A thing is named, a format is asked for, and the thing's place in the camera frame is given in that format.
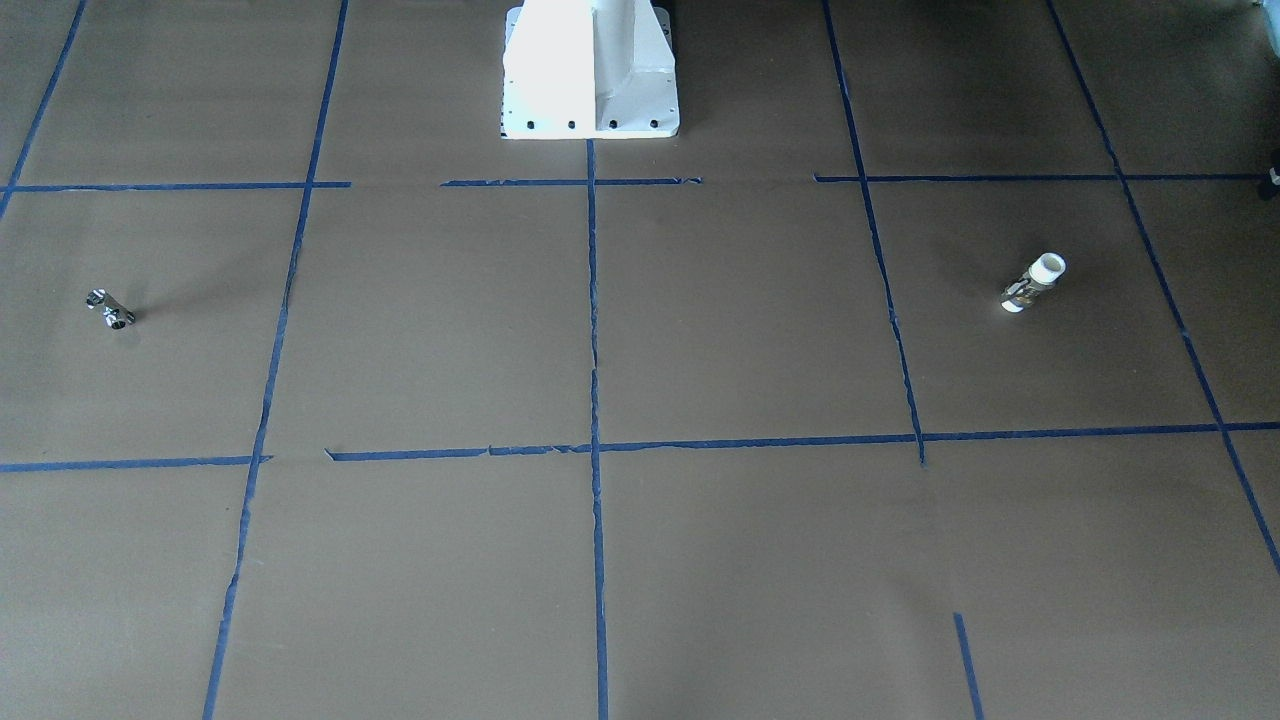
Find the brass PPR valve white ends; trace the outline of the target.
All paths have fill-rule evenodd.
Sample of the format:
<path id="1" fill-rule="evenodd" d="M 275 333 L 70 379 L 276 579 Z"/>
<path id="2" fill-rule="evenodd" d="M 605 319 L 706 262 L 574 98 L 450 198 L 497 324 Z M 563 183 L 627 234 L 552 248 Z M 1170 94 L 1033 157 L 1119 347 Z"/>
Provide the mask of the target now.
<path id="1" fill-rule="evenodd" d="M 1066 269 L 1068 264 L 1059 254 L 1041 254 L 1016 281 L 1004 290 L 1001 309 L 1006 313 L 1024 311 L 1041 295 L 1052 290 Z"/>

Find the chrome pipe fitting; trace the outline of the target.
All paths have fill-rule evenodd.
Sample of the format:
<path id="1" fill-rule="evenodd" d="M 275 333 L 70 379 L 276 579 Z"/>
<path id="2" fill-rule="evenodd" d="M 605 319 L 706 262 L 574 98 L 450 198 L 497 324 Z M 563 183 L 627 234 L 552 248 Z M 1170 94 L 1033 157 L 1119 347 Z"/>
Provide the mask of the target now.
<path id="1" fill-rule="evenodd" d="M 84 299 L 84 304 L 88 309 L 100 310 L 104 324 L 113 331 L 120 331 L 136 323 L 136 315 L 116 301 L 106 290 L 91 290 Z"/>

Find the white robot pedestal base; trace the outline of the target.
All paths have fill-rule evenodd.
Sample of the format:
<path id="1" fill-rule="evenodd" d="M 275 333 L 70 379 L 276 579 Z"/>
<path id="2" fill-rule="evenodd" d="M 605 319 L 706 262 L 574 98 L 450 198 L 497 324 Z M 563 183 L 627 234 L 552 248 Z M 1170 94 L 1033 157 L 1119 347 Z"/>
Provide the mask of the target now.
<path id="1" fill-rule="evenodd" d="M 506 13 L 500 137 L 678 133 L 669 10 L 652 1 L 525 1 Z"/>

